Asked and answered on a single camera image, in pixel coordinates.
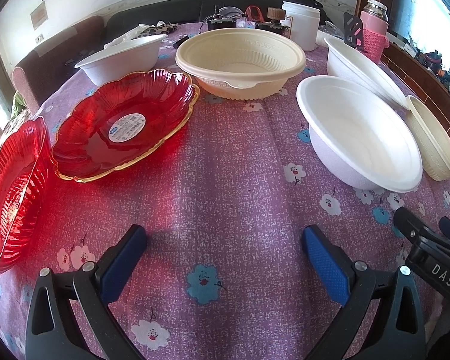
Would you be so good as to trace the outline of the cream plastic bowl edge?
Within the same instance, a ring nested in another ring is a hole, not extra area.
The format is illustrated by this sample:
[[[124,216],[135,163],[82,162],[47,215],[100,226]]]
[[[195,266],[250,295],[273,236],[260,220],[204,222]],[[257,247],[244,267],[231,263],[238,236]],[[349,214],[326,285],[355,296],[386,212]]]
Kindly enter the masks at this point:
[[[406,97],[405,122],[414,136],[424,171],[435,181],[450,179],[450,137],[437,117],[416,97]]]

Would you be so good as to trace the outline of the white foam bowl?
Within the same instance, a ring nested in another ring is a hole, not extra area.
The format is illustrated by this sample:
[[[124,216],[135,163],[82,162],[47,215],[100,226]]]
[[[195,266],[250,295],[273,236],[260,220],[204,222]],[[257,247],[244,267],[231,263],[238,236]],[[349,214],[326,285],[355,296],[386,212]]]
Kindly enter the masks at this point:
[[[86,57],[74,67],[82,70],[95,86],[119,80],[133,72],[148,72],[158,61],[166,34],[140,37]]]
[[[410,110],[408,97],[377,64],[336,37],[327,38],[325,43],[328,46],[327,72],[330,76],[370,90],[394,110]]]
[[[404,120],[370,90],[335,76],[311,76],[297,86],[297,104],[322,164],[345,184],[408,193],[423,163]]]

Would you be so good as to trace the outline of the red plate with sticker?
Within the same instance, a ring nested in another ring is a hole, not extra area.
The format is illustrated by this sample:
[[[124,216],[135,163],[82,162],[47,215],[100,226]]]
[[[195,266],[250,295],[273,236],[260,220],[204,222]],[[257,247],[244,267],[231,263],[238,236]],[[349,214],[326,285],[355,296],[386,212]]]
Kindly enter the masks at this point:
[[[133,72],[79,102],[56,132],[63,180],[87,183],[151,155],[189,121],[200,89],[186,73]]]

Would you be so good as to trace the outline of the large cream plastic bowl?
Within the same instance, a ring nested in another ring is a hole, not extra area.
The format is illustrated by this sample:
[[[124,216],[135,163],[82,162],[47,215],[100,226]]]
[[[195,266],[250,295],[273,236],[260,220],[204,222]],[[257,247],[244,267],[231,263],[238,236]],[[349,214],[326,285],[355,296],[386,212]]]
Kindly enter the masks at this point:
[[[249,101],[277,94],[305,68],[294,41],[260,29],[224,28],[185,41],[176,64],[215,96]]]

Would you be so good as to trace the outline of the wooden brick pattern cabinet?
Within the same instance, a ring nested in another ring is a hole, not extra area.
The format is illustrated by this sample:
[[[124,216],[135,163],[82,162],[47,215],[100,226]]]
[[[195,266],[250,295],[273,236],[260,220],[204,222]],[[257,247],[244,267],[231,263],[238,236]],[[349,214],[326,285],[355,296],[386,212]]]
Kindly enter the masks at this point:
[[[445,86],[394,43],[385,49],[381,61],[418,96],[450,137],[450,93]]]

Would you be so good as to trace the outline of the purple floral tablecloth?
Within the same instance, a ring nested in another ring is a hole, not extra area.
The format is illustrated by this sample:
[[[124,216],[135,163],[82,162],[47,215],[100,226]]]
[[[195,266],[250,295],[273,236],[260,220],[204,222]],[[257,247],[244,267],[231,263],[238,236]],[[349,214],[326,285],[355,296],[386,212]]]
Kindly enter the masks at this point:
[[[394,270],[410,245],[393,212],[450,218],[450,180],[424,176],[410,193],[342,183],[314,152],[297,85],[252,102],[202,92],[139,163],[85,184],[52,176],[30,244],[0,275],[1,344],[23,358],[41,268],[73,271],[139,224],[147,250],[110,308],[147,359],[303,359],[338,308],[302,252],[303,228]]]

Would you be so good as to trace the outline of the pink thermos knitted sleeve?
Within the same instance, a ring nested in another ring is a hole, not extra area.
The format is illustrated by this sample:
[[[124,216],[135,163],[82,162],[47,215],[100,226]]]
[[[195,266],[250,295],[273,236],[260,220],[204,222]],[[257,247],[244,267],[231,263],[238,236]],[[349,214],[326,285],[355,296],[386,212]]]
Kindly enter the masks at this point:
[[[365,55],[374,63],[379,63],[384,49],[389,47],[388,8],[379,1],[367,0],[360,13],[363,26],[363,41]]]

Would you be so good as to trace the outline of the black phone stand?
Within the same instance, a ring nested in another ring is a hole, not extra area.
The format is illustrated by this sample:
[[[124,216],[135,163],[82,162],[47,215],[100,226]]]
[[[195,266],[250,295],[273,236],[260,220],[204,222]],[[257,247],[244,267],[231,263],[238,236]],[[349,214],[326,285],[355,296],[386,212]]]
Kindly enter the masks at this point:
[[[348,12],[343,14],[344,17],[344,42],[354,49],[364,52],[364,35],[362,20],[353,16]]]

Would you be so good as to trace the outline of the white plastic jar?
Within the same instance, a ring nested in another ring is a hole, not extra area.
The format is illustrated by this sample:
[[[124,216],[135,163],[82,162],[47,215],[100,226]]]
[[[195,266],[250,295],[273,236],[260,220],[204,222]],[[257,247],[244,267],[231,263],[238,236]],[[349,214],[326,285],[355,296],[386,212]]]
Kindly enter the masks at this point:
[[[290,39],[304,51],[314,50],[320,26],[320,9],[286,1],[282,8],[290,24]]]

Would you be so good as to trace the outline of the black canister with cork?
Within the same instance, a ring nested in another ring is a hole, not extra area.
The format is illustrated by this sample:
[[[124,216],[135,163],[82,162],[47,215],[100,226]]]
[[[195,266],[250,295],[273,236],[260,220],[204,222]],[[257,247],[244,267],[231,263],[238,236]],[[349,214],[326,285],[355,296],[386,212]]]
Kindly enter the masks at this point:
[[[290,38],[291,28],[283,25],[282,21],[286,18],[286,11],[281,8],[269,7],[267,9],[268,21],[257,22],[255,29],[275,33],[286,38]]]

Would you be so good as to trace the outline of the small black adapter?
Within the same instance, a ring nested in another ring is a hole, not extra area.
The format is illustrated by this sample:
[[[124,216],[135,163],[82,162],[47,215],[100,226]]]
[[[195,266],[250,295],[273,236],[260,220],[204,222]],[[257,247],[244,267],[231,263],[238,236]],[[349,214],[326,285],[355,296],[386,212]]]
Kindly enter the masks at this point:
[[[174,49],[178,49],[185,41],[187,41],[189,39],[189,36],[184,36],[182,38],[180,38],[178,41],[176,41],[172,47]]]

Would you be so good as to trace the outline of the red plastic bag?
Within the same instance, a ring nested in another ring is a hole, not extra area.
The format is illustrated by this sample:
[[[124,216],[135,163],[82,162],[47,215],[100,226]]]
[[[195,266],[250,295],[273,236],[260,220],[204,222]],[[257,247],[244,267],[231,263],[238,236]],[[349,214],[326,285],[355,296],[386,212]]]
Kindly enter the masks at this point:
[[[253,21],[255,23],[265,22],[263,13],[262,13],[260,7],[258,7],[258,6],[250,5],[246,8],[244,13],[247,17],[247,20],[249,20],[249,21]]]

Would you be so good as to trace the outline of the leopard print pouch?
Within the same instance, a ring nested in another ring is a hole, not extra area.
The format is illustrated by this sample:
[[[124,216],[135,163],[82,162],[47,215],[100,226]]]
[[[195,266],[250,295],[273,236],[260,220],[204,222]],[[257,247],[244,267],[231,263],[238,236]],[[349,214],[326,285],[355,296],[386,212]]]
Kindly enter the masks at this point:
[[[175,32],[178,29],[178,27],[179,27],[178,24],[159,22],[156,25],[148,25],[142,30],[140,30],[137,37],[144,38],[162,34],[170,35],[173,32]]]

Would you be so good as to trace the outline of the black round canister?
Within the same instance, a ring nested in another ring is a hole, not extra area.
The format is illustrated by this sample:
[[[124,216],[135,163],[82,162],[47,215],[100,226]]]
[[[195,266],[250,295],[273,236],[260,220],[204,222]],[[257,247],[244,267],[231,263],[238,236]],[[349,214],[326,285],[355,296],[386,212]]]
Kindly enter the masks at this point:
[[[214,13],[207,19],[207,30],[228,29],[236,27],[236,15],[238,11],[234,7],[214,7]]]

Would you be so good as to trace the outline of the black sofa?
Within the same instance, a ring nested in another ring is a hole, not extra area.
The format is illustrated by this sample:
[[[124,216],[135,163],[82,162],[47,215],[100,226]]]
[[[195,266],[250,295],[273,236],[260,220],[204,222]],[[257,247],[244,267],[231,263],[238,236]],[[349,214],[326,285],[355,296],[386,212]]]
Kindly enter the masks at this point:
[[[172,24],[200,22],[215,12],[215,7],[236,7],[245,11],[255,5],[262,14],[268,8],[281,8],[284,2],[294,2],[320,10],[320,23],[329,17],[323,5],[316,0],[169,0],[156,2],[141,7],[134,7],[114,14],[108,20],[103,39],[107,42],[133,29],[138,24],[155,24],[159,20]]]

